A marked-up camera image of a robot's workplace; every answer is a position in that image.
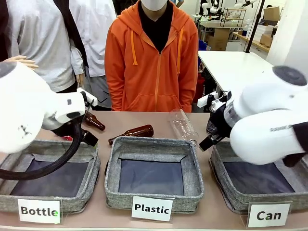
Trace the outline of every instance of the face mask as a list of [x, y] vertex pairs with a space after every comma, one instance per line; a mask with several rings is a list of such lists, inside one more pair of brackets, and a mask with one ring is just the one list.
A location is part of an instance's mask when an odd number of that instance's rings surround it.
[[150, 11], [158, 11], [163, 8], [168, 0], [141, 0], [143, 5]]

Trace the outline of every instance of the hand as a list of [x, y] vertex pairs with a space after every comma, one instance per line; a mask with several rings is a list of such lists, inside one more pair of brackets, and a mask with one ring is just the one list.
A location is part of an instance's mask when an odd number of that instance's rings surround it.
[[38, 68], [38, 66], [34, 64], [35, 63], [34, 61], [28, 60], [26, 56], [22, 56], [22, 55], [8, 58], [4, 60], [4, 62], [21, 62], [25, 64], [27, 67], [29, 67], [31, 70]]
[[80, 75], [76, 75], [76, 80], [77, 80], [77, 83], [78, 83], [78, 87], [82, 87], [84, 77], [85, 77], [84, 73], [82, 73]]

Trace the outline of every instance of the orange jacket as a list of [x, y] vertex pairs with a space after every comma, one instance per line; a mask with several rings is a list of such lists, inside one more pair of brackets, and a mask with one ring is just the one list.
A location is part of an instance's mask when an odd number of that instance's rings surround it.
[[198, 31], [176, 6], [161, 52], [142, 29], [138, 2], [110, 26], [105, 71], [115, 111], [191, 112], [197, 83]]

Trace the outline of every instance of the label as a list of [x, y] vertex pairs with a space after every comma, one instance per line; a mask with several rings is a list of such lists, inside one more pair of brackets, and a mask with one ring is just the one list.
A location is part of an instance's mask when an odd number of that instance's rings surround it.
[[21, 221], [60, 224], [60, 201], [18, 199]]
[[131, 216], [150, 220], [170, 221], [173, 201], [134, 196]]
[[249, 228], [284, 226], [291, 204], [251, 205]]

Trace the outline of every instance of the gray fabric bin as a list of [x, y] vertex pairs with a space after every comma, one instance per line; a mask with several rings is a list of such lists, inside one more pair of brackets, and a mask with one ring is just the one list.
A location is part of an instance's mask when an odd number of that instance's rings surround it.
[[[33, 141], [20, 153], [8, 155], [0, 168], [30, 171], [57, 160], [69, 141]], [[35, 180], [0, 179], [0, 211], [18, 212], [17, 199], [62, 201], [62, 212], [81, 212], [90, 199], [100, 170], [98, 150], [81, 143], [75, 155], [57, 171]]]
[[247, 213], [249, 202], [292, 202], [293, 211], [308, 208], [305, 158], [292, 168], [286, 167], [282, 160], [256, 166], [241, 160], [229, 142], [220, 142], [213, 149], [210, 164], [233, 212]]
[[204, 184], [194, 143], [117, 138], [111, 149], [105, 191], [111, 208], [132, 209], [133, 197], [140, 196], [173, 200], [173, 213], [195, 212]]

